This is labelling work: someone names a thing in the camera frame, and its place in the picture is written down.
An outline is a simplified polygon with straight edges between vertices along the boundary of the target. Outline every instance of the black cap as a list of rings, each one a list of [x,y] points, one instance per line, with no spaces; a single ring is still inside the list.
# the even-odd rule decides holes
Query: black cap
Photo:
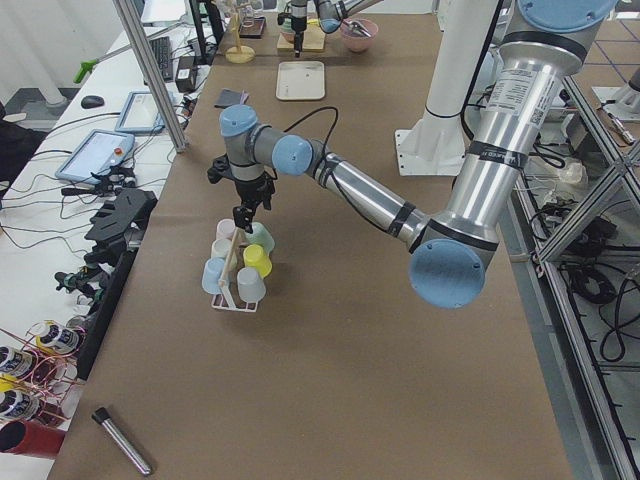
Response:
[[[99,425],[102,425],[102,422],[104,422],[105,420],[109,420],[111,418],[111,415],[109,415],[109,412],[107,412],[106,408],[100,407],[98,410],[91,414],[91,418],[93,418]]]

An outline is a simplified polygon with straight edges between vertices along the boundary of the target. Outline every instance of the green handle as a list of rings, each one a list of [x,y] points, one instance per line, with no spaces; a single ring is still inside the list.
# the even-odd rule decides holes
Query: green handle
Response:
[[[87,73],[91,73],[93,71],[93,67],[95,67],[100,60],[90,60],[88,62],[80,62],[80,71],[76,74],[76,77],[73,79],[73,83],[81,83]]]

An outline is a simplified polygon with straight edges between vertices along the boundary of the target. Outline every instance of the red cup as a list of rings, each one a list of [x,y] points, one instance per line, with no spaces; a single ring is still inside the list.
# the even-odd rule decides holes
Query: red cup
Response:
[[[64,430],[39,422],[15,420],[0,429],[0,452],[54,459],[64,441]]]

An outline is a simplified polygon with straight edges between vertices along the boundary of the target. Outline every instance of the white wall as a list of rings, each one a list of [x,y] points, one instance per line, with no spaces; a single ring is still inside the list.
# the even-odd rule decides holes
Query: white wall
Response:
[[[74,86],[80,61],[106,52],[121,31],[112,0],[0,0],[0,100],[37,87],[33,62],[57,87]]]

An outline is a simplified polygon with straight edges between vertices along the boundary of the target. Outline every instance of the white tray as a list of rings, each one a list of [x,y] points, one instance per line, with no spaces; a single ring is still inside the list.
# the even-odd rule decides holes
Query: white tray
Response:
[[[278,67],[278,100],[320,100],[324,95],[322,62],[282,62]]]

